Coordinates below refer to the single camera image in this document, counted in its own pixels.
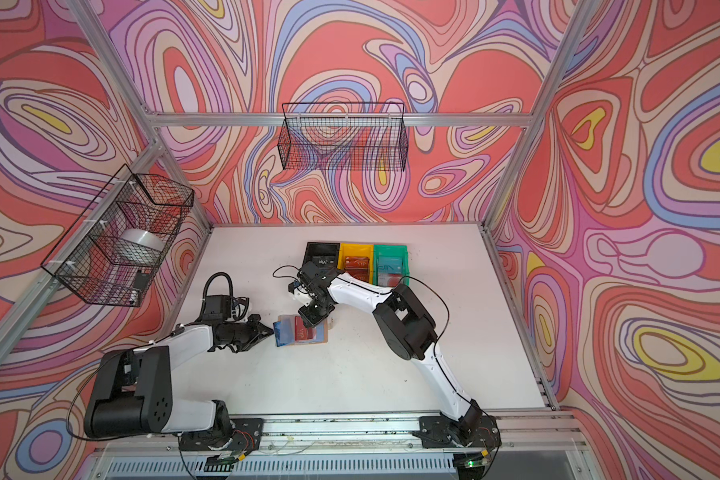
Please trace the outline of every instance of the storage bin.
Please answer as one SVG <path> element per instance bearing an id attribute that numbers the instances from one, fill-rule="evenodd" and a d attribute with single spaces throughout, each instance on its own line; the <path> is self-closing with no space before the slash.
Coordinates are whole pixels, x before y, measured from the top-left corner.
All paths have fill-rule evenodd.
<path id="1" fill-rule="evenodd" d="M 345 266 L 345 260 L 348 256 L 364 256 L 368 258 L 368 278 L 359 278 L 360 280 L 373 283 L 373 245 L 368 244 L 342 244 L 341 251 L 339 252 L 338 268 L 346 270 L 350 275 L 358 278 L 352 271 L 347 269 Z"/>
<path id="2" fill-rule="evenodd" d="M 328 242 L 307 242 L 307 248 L 304 251 L 304 261 L 302 265 L 310 260 L 320 268 L 320 270 L 328 271 L 331 268 L 340 268 L 338 266 L 339 252 L 341 244 Z"/>
<path id="3" fill-rule="evenodd" d="M 382 274 L 382 280 L 384 280 L 385 275 L 389 274 L 399 274 L 401 276 L 408 274 L 408 247 L 406 245 L 374 245 L 373 264 L 374 285 L 387 286 L 380 283 L 379 274 Z M 407 285 L 408 279 L 404 279 L 403 282 Z"/>

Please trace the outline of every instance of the green storage bin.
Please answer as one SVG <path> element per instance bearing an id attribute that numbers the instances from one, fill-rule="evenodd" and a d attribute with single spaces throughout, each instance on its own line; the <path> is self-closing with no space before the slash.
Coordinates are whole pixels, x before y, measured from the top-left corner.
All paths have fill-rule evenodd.
<path id="1" fill-rule="evenodd" d="M 406 245 L 374 245 L 373 246 L 373 283 L 375 285 L 387 286 L 379 283 L 379 274 L 382 274 L 382 281 L 388 274 L 402 274 L 408 272 L 408 246 Z"/>

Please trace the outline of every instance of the psychedelic patterned wall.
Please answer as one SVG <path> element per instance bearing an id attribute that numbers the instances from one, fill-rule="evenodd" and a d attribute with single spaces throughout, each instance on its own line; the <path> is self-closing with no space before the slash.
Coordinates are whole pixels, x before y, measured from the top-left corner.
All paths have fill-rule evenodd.
<path id="1" fill-rule="evenodd" d="M 118 2 L 100 19 L 149 108 L 282 111 L 402 101 L 409 112 L 528 112 L 569 2 Z M 518 136 L 412 128 L 404 173 L 282 172 L 275 128 L 168 128 L 216 223 L 475 221 Z"/>
<path id="2" fill-rule="evenodd" d="M 401 171 L 283 170 L 276 128 L 163 129 L 215 224 L 477 221 L 519 128 L 437 127 Z"/>
<path id="3" fill-rule="evenodd" d="M 604 2 L 492 231 L 606 478 L 720 478 L 720 1 Z"/>
<path id="4" fill-rule="evenodd" d="M 109 176 L 144 148 L 71 20 L 62 0 L 0 2 L 0 318 Z M 74 476 L 92 446 L 66 432 L 70 401 L 105 351 L 162 328 L 202 235 L 189 217 L 137 310 L 54 296 L 0 368 L 0 478 Z M 76 431 L 89 394 L 75 404 Z"/>

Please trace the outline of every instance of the red wire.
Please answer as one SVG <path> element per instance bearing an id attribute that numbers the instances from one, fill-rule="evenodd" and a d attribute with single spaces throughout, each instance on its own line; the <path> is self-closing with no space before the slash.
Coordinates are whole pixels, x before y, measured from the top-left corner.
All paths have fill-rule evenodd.
<path id="1" fill-rule="evenodd" d="M 243 434 L 244 436 L 248 435 L 248 436 L 250 437 L 250 439 L 251 439 L 251 452 L 252 452 L 252 451 L 253 451 L 253 447 L 256 446 L 256 442 L 253 440 L 253 436 L 252 436 L 250 433 L 248 433 L 248 432 L 243 432 L 242 434 Z"/>
<path id="2" fill-rule="evenodd" d="M 489 432 L 489 433 L 490 433 L 491 435 L 493 434 L 493 431 L 492 431 L 492 430 L 490 430 L 489 428 L 485 428 L 485 427 L 478 427 L 478 430 L 485 430 L 486 432 Z M 483 440 L 483 446 L 485 446 L 485 449 L 486 449 L 486 450 L 488 450 L 488 446 L 487 446 L 487 445 L 485 445 L 485 440 Z"/>
<path id="3" fill-rule="evenodd" d="M 232 434 L 235 434 L 235 433 L 242 434 L 242 437 L 246 440 L 246 447 L 243 449 L 243 451 L 247 450 L 248 449 L 248 437 L 246 437 L 246 433 L 243 432 L 242 430 L 235 430 L 234 432 L 232 432 Z"/>

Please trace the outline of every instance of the wire basket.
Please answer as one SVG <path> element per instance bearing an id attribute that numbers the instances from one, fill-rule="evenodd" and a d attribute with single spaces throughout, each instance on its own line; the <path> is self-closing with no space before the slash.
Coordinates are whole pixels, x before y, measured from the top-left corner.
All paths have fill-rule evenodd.
<path id="1" fill-rule="evenodd" d="M 83 302 L 140 306 L 194 198 L 192 188 L 163 176 L 131 173 L 58 268 L 46 265 L 50 253 L 42 267 Z"/>
<path id="2" fill-rule="evenodd" d="M 405 170 L 403 103 L 295 102 L 282 110 L 284 170 Z"/>

